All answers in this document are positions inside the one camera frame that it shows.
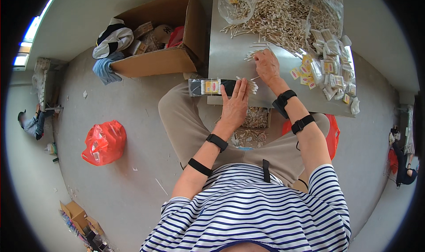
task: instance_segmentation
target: gray floor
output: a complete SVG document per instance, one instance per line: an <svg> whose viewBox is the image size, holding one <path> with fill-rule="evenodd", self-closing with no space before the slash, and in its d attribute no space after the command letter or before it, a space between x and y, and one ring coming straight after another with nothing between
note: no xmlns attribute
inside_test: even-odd
<svg viewBox="0 0 425 252"><path fill-rule="evenodd" d="M158 101L183 81L181 74L155 75L104 86L91 70L92 49L70 62L54 123L60 168L71 198L100 223L120 251L138 251L157 224L161 205L182 170L158 114ZM341 130L333 165L350 210L355 237L382 193L388 153L388 131L395 121L398 95L363 58L354 54L360 114L337 118ZM84 90L88 96L83 98ZM200 117L212 129L220 106L199 105ZM96 123L118 120L127 133L124 155L96 167L82 160L87 132ZM274 114L268 142L279 137L282 117Z"/></svg>

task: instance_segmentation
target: striped shirt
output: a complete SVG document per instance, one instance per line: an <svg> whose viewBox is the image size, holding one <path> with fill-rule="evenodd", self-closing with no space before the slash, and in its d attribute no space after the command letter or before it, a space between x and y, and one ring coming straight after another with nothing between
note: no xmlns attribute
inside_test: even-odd
<svg viewBox="0 0 425 252"><path fill-rule="evenodd" d="M220 251L241 242L269 251L346 251L348 208L330 164L316 168L309 193L286 187L251 164L213 172L193 200L174 197L140 251Z"/></svg>

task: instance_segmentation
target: khaki pants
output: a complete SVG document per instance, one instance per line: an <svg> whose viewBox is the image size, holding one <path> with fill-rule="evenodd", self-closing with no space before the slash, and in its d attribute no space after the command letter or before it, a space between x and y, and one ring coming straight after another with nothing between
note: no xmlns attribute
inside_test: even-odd
<svg viewBox="0 0 425 252"><path fill-rule="evenodd" d="M200 98L189 96L186 81L171 89L158 104L162 123L183 168L210 134L199 118L197 104ZM326 137L329 132L328 118L320 113L313 114L313 117ZM297 141L290 131L258 149L240 150L229 145L218 155L212 169L230 163L254 164L262 168L263 159L266 159L270 162L270 173L291 187L304 170L301 152L296 149Z"/></svg>

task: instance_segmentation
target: metal table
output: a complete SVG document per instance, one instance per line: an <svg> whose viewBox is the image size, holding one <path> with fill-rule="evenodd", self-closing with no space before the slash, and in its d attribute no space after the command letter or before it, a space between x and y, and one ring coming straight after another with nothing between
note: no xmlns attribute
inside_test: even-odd
<svg viewBox="0 0 425 252"><path fill-rule="evenodd" d="M236 76L246 77L247 79L257 77L255 62L253 60L247 62L244 58L246 58L248 52L259 49L259 47L249 47L255 45L252 44L253 42L258 42L258 34L243 34L231 39L229 33L220 32L228 23L220 16L217 4L218 0L213 0L208 77L220 79L236 79ZM307 85L300 84L300 79L294 80L291 77L290 70L301 65L300 58L273 44L270 47L279 59L280 76L297 93L298 98L308 111L354 117L350 109L352 96L350 96L349 105L342 100L332 99L328 101L319 87L310 90ZM257 95L249 96L248 105L272 108L276 96L260 78L256 79L255 82L258 85ZM207 103L222 105L222 99L220 96L208 96Z"/></svg>

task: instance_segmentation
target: worker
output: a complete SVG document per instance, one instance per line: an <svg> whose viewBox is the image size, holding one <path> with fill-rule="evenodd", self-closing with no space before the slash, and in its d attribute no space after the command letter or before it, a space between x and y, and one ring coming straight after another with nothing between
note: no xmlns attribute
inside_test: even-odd
<svg viewBox="0 0 425 252"><path fill-rule="evenodd" d="M25 117L26 110L19 112L18 121L22 129L31 136L34 136L36 140L41 139L44 134L44 120L46 117L50 117L55 113L55 110L48 110L46 112L40 111L40 104L37 104L35 109L35 115L30 119Z"/></svg>
<svg viewBox="0 0 425 252"><path fill-rule="evenodd" d="M280 78L272 52L257 52L255 62L295 134L248 151L227 146L247 114L246 78L231 96L221 86L221 120L211 132L187 82L171 89L159 114L184 170L141 251L347 250L349 215L327 149L329 121L310 115ZM304 168L308 193L292 188Z"/></svg>
<svg viewBox="0 0 425 252"><path fill-rule="evenodd" d="M417 171L410 168L410 163L412 162L413 154L410 154L409 157L401 151L393 136L393 133L390 133L389 140L390 146L393 147L398 161L396 185L397 187L399 187L401 184L410 185L415 181L416 177L418 176Z"/></svg>

